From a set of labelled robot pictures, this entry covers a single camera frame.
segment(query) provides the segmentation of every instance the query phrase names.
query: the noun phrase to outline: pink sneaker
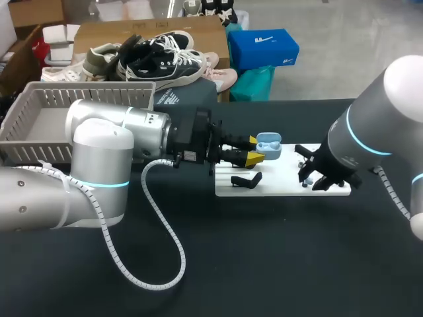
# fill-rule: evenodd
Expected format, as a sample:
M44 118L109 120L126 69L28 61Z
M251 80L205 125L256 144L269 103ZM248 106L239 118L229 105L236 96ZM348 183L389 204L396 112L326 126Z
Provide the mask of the pink sneaker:
M204 78L216 84L217 93L225 91L237 82L238 74L233 69L211 69L207 67Z
M207 60L207 66L211 69L215 69L217 64L219 63L219 56L216 53L204 53L204 56Z

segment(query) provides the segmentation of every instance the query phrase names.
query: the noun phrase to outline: red object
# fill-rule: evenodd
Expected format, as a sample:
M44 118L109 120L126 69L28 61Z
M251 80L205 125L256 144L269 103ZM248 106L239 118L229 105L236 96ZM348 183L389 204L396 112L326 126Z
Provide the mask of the red object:
M32 44L32 51L34 52L36 59L40 61L40 67L47 67L48 65L44 62L44 60L50 51L50 45L44 43L43 38L39 38Z

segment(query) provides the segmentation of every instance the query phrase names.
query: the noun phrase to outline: white board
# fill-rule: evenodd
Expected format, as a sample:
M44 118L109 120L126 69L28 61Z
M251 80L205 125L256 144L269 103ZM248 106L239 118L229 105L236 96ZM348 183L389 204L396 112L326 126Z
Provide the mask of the white board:
M320 144L302 144L310 151L315 151ZM265 197L265 196L348 196L351 187L345 183L344 187L332 185L326 192L313 191L313 185L304 188L298 182L298 163L304 158L294 151L295 144L283 144L282 153L277 160L265 160L257 164L252 170L234 168L231 163L222 162L216 165L215 192L219 197ZM263 179L255 189L232 186L231 177L239 176L252 180L261 172ZM310 178L316 182L322 174L313 172Z

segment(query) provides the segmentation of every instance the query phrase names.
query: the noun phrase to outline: teal bag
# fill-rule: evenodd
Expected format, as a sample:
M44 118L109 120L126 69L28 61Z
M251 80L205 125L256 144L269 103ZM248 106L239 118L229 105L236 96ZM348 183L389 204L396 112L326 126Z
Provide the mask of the teal bag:
M246 71L232 86L231 101L268 101L274 73L273 66Z
M225 28L226 39L228 39L230 32L232 32L232 31L242 31L242 30L243 30L243 28L241 27L240 24L237 24L237 23L229 23L228 26ZM227 48L229 50L230 67L232 69L236 70L238 72L238 75L239 75L238 69L236 69L235 66L233 65L232 51L231 51L231 43L229 41L227 41Z

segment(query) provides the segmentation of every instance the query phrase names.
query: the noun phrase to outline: blue earbuds case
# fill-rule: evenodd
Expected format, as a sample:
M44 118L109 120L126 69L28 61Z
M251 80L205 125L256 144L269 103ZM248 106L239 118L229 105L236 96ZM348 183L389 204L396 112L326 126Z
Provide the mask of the blue earbuds case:
M275 132L262 132L257 135L256 152L266 155L266 160L277 160L282 152L282 137Z

